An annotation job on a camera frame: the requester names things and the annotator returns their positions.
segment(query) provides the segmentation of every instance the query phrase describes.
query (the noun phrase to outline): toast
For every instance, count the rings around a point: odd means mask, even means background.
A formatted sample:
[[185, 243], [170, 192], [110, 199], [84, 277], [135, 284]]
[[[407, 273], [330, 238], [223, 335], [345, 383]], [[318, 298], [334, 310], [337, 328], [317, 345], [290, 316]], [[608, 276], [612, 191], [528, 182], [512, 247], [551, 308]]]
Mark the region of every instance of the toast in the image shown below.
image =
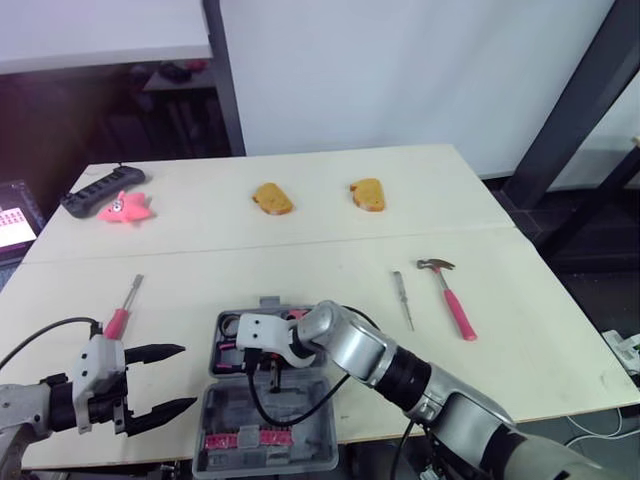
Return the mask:
[[365, 178], [352, 183], [349, 190], [353, 192], [354, 203], [368, 212], [384, 210], [384, 193], [382, 184], [377, 178]]
[[252, 198], [269, 215], [284, 215], [293, 210], [293, 203], [275, 183], [261, 185]]

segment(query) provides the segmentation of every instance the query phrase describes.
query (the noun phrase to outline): black metal frame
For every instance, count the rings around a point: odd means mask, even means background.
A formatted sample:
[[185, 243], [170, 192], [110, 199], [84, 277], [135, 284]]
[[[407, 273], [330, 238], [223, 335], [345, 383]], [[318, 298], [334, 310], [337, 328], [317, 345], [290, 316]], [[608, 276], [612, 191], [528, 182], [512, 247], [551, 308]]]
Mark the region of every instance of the black metal frame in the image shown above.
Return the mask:
[[640, 147], [636, 144], [609, 176], [590, 193], [589, 198], [538, 247], [543, 258], [550, 258], [562, 249], [611, 198], [640, 171]]
[[227, 129], [227, 137], [233, 156], [246, 155], [242, 125], [238, 113], [236, 91], [233, 86], [233, 74], [227, 49], [227, 38], [224, 32], [224, 22], [220, 9], [220, 0], [202, 0], [207, 28], [209, 29], [209, 44], [213, 54], [213, 74], [216, 80], [218, 100], [222, 118]]
[[545, 194], [640, 69], [640, 0], [616, 0], [503, 192], [520, 208]]

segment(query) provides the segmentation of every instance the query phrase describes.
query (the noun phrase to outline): white cable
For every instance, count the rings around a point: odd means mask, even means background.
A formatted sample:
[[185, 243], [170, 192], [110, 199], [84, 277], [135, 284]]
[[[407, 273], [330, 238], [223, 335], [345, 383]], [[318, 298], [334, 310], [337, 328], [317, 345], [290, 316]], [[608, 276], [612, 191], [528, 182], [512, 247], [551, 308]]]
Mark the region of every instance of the white cable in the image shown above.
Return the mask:
[[610, 437], [615, 437], [618, 433], [620, 433], [620, 430], [622, 430], [622, 413], [620, 413], [620, 409], [619, 408], [616, 408], [616, 412], [618, 413], [618, 428], [616, 428], [615, 432], [611, 432], [611, 433], [592, 432], [588, 428], [583, 427], [582, 425], [580, 425], [578, 422], [576, 422], [570, 416], [567, 416], [567, 420], [569, 420], [571, 423], [573, 423], [576, 427], [578, 427], [583, 432], [588, 433], [589, 435], [591, 435], [593, 438], [610, 438]]
[[630, 437], [632, 435], [637, 435], [638, 433], [640, 433], [640, 428], [638, 428], [637, 430], [631, 430], [630, 432], [625, 432], [625, 433], [623, 433], [621, 435], [618, 435], [616, 437], [604, 437], [602, 435], [582, 435], [581, 437], [572, 438], [567, 443], [565, 443], [564, 446], [565, 447], [570, 447], [574, 443], [580, 442], [582, 440], [586, 440], [587, 438], [599, 438], [600, 440], [620, 440], [622, 438], [627, 438], [627, 437]]

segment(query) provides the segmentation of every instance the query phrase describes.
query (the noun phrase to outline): pink hammer handle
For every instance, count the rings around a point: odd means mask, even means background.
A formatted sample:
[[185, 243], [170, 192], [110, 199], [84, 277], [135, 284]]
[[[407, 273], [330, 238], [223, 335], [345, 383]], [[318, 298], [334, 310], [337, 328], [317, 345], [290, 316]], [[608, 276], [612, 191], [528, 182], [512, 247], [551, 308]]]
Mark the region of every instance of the pink hammer handle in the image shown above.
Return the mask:
[[124, 333], [124, 329], [127, 326], [127, 319], [129, 318], [129, 312], [124, 308], [118, 308], [113, 317], [111, 317], [111, 321], [104, 329], [105, 338], [110, 338], [112, 340], [120, 340], [122, 338], [122, 334]]
[[451, 313], [453, 313], [453, 317], [456, 319], [462, 338], [469, 342], [478, 338], [478, 335], [473, 331], [473, 328], [467, 319], [467, 315], [464, 313], [462, 305], [460, 305], [460, 301], [458, 300], [458, 297], [456, 297], [455, 293], [447, 289], [444, 291], [444, 298], [447, 300], [449, 309], [451, 310]]

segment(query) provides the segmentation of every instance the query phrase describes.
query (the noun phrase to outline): white wall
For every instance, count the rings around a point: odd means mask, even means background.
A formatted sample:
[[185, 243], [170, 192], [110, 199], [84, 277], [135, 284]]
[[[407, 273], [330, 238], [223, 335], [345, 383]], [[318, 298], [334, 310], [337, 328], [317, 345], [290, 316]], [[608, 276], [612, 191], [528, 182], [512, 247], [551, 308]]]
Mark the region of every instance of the white wall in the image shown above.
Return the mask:
[[453, 143], [511, 173], [612, 0], [224, 0], [247, 154]]
[[0, 0], [0, 74], [211, 56], [200, 0]]
[[[634, 147], [640, 135], [640, 73], [627, 85], [549, 190], [593, 187], [600, 184]], [[640, 174], [629, 182], [640, 186]]]

